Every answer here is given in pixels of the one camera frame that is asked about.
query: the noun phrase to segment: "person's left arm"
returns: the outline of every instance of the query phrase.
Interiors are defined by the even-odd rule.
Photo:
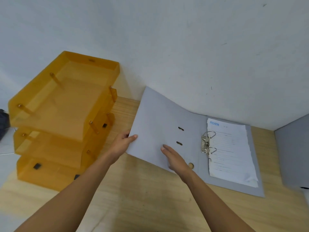
[[[82,175],[29,217],[15,232],[74,232],[109,167],[127,150],[137,135],[130,130],[118,134],[110,149]]]

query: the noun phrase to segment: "person's right arm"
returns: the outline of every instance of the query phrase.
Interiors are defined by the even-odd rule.
[[[163,145],[161,151],[168,158],[170,169],[189,187],[212,232],[254,232],[188,167],[173,148]]]

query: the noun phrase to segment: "hand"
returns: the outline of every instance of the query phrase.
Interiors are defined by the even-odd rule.
[[[125,132],[119,133],[115,137],[111,147],[108,149],[107,153],[111,157],[111,164],[115,163],[119,159],[119,157],[126,152],[129,144],[137,139],[137,134],[129,137],[129,133],[130,129]]]
[[[185,160],[173,148],[164,144],[161,147],[161,151],[168,158],[169,168],[175,171],[184,182],[184,178],[187,173],[190,173],[191,168],[189,168]]]

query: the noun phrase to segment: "forearm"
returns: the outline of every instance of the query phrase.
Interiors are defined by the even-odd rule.
[[[76,231],[111,163],[104,154],[16,231]]]
[[[183,181],[189,187],[212,232],[254,232],[194,171],[185,174]]]

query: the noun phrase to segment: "light wood desk surface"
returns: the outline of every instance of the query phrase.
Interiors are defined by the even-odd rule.
[[[106,150],[132,126],[139,102],[119,97]],[[256,231],[309,231],[304,196],[282,185],[273,131],[252,127],[266,198],[210,185]],[[0,210],[30,216],[57,192],[17,180],[0,190]],[[171,172],[124,154],[110,167],[78,231],[210,231],[189,189]]]

